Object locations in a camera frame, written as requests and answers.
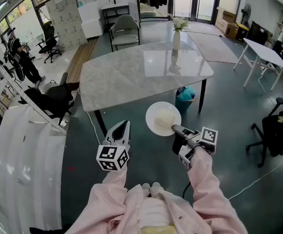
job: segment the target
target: gray mat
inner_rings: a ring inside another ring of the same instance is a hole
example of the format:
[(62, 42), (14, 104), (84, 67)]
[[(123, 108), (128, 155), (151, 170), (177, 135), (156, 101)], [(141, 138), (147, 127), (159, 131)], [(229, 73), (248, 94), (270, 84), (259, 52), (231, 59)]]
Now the gray mat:
[(207, 61), (237, 63), (238, 58), (220, 37), (187, 32)]
[(200, 22), (190, 22), (188, 28), (183, 31), (209, 34), (209, 35), (222, 36), (222, 37), (224, 36), (223, 33), (214, 25), (200, 23)]

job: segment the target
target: fan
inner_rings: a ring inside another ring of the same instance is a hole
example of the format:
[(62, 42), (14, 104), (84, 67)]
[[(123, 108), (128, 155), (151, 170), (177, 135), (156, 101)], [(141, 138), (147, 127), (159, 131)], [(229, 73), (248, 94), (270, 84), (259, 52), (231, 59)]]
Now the fan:
[(249, 3), (246, 4), (244, 9), (241, 9), (241, 13), (243, 14), (243, 18), (241, 19), (241, 24), (243, 24), (244, 26), (249, 28), (248, 21), (249, 21), (250, 15), (251, 15), (251, 5)]

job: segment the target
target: dark green floor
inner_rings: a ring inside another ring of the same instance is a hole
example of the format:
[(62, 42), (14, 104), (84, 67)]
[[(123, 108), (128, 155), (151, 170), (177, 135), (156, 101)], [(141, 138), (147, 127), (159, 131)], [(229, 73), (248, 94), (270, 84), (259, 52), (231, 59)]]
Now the dark green floor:
[[(147, 22), (141, 27), (141, 44), (172, 40), (171, 23)], [(196, 48), (193, 41), (182, 33), (182, 40)], [(242, 50), (235, 46), (235, 41), (222, 38), (231, 50), (240, 56)], [(99, 38), (92, 58), (111, 51), (108, 35)], [(254, 59), (253, 53), (248, 57)], [(233, 71), (233, 64), (209, 62), (214, 76), (207, 80), (202, 112), (198, 114), (199, 103), (193, 103), (187, 115), (182, 117), (182, 126), (200, 130), (203, 126), (219, 131), (217, 153), (213, 157), (213, 172), (221, 182), (221, 189), (226, 197), (231, 197), (253, 181), (268, 173), (282, 163), (282, 157), (271, 158), (268, 154), (265, 165), (257, 168), (261, 161), (262, 147), (254, 147), (247, 156), (245, 146), (259, 140), (250, 125), (261, 120), (273, 108), (257, 79), (260, 71), (254, 72), (247, 89), (243, 83), (250, 68), (240, 65)], [(283, 97), (283, 76), (273, 92), (270, 87), (276, 79), (272, 72), (266, 72), (262, 85), (272, 98)], [(200, 96), (201, 83), (192, 85)], [(134, 101), (125, 105), (102, 110), (107, 129), (121, 120), (131, 122), (131, 159), (127, 174), (128, 189), (136, 184), (158, 181), (169, 192), (182, 195), (188, 184), (186, 169), (172, 152), (173, 137), (160, 137), (152, 133), (145, 122), (148, 107), (158, 101), (174, 104), (175, 91), (158, 96)], [(98, 163), (96, 153), (98, 143), (90, 120), (84, 112), (79, 96), (73, 108), (66, 148), (63, 158), (61, 178), (61, 214), (62, 223), (73, 223), (88, 201), (91, 187), (105, 177)], [(102, 132), (93, 113), (90, 113), (97, 128), (99, 139)], [(192, 202), (192, 189), (185, 199)], [(251, 234), (283, 233), (283, 166), (264, 177), (250, 189), (231, 200), (238, 216)]]

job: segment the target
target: striped shirt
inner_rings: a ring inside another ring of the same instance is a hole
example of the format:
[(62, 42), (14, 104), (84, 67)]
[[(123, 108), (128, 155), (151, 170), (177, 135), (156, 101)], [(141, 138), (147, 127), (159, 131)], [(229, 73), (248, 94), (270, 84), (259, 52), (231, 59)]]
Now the striped shirt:
[[(191, 159), (188, 177), (194, 189), (194, 204), (166, 191), (159, 191), (167, 203), (178, 234), (245, 234), (244, 225), (219, 188), (212, 173), (212, 157), (201, 148)], [(125, 186), (127, 166), (109, 172), (102, 184), (95, 184), (88, 204), (67, 234), (140, 234), (138, 214), (143, 202), (141, 185), (130, 191)]]

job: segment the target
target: white plate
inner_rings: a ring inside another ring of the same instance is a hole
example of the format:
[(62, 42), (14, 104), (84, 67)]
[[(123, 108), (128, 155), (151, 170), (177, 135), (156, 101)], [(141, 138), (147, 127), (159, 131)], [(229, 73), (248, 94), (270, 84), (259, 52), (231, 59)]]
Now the white plate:
[(175, 120), (174, 120), (174, 124), (180, 125), (182, 123), (182, 117), (181, 114), (179, 113), (179, 111), (177, 110), (177, 108), (165, 101), (160, 101), (157, 102), (155, 104), (152, 104), (147, 112), (146, 112), (146, 123), (147, 126), (149, 127), (149, 129), (154, 132), (157, 135), (160, 136), (170, 136), (175, 134), (175, 132), (172, 130), (172, 128), (167, 129), (164, 128), (160, 125), (158, 125), (157, 123), (155, 123), (155, 117), (157, 115), (157, 111), (159, 109), (166, 109), (169, 110), (170, 112), (172, 112), (175, 116)]

